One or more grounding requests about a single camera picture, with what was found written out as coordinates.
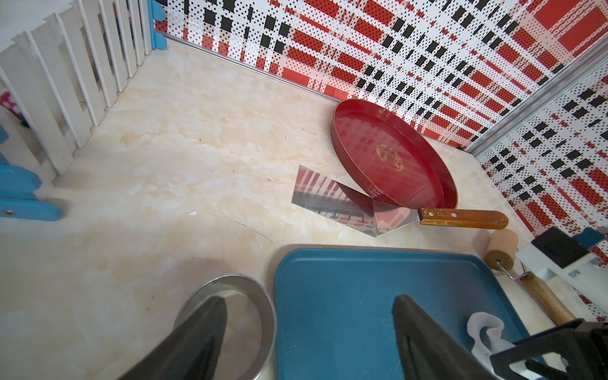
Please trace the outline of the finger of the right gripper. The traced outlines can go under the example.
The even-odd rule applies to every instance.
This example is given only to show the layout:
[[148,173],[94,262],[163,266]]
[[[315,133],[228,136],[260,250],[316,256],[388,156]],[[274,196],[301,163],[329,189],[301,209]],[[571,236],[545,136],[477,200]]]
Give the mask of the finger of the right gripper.
[[[538,361],[547,353],[564,359],[565,370]],[[519,363],[544,379],[606,379],[607,324],[576,319],[520,340],[514,348],[490,356],[490,362],[503,379],[523,379],[511,368]]]

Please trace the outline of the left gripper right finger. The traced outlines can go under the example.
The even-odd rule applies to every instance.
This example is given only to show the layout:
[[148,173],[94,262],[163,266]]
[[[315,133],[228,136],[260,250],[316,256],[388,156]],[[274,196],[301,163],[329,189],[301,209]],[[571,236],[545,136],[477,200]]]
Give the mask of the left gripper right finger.
[[494,378],[410,296],[394,300],[392,316],[405,379]]

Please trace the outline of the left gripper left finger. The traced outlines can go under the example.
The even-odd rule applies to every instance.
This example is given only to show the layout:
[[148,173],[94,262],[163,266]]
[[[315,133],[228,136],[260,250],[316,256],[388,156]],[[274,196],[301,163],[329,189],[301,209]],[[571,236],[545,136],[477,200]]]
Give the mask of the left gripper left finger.
[[212,296],[123,379],[212,379],[227,323],[223,298]]

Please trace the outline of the white dough lump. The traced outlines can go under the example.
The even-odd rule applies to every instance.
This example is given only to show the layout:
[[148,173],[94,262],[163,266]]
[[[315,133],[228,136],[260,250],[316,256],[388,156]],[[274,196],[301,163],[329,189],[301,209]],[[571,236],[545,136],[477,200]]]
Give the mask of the white dough lump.
[[471,354],[496,379],[501,379],[493,370],[490,357],[512,349],[515,345],[502,338],[504,322],[489,313],[473,313],[467,321],[466,331],[473,339]]

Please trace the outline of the small glass bowl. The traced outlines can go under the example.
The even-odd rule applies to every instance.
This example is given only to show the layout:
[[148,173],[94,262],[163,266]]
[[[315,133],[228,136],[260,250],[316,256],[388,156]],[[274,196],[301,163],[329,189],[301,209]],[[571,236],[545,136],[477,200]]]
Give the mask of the small glass bowl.
[[226,274],[208,281],[182,306],[174,322],[181,325],[210,297],[225,300],[227,323],[215,379],[261,379],[276,341],[276,310],[266,289],[255,279]]

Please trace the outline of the teal plastic tray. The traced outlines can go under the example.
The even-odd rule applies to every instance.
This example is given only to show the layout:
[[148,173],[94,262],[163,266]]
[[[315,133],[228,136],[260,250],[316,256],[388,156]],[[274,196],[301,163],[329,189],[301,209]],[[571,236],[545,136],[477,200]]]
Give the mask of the teal plastic tray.
[[504,323],[503,339],[529,333],[495,275],[472,255],[301,248],[275,273],[280,379],[401,379],[392,309],[412,297],[466,348],[470,316]]

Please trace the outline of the wooden rolling pin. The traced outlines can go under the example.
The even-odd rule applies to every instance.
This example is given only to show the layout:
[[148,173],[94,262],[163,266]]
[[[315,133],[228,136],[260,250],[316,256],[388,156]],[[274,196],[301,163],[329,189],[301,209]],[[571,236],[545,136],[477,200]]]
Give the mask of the wooden rolling pin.
[[490,269],[505,274],[521,286],[557,326],[575,320],[575,315],[543,280],[527,269],[523,269],[521,274],[515,274],[513,269],[518,244],[519,238],[514,231],[509,229],[495,231],[489,240],[483,260]]

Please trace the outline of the knife with wooden handle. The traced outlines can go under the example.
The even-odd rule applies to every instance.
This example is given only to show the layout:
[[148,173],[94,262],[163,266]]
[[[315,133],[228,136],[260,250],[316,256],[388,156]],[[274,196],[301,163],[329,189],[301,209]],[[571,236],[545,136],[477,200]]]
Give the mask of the knife with wooden handle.
[[503,230],[509,223],[505,214],[496,211],[416,210],[384,203],[305,166],[299,166],[291,202],[372,237],[416,223],[486,230]]

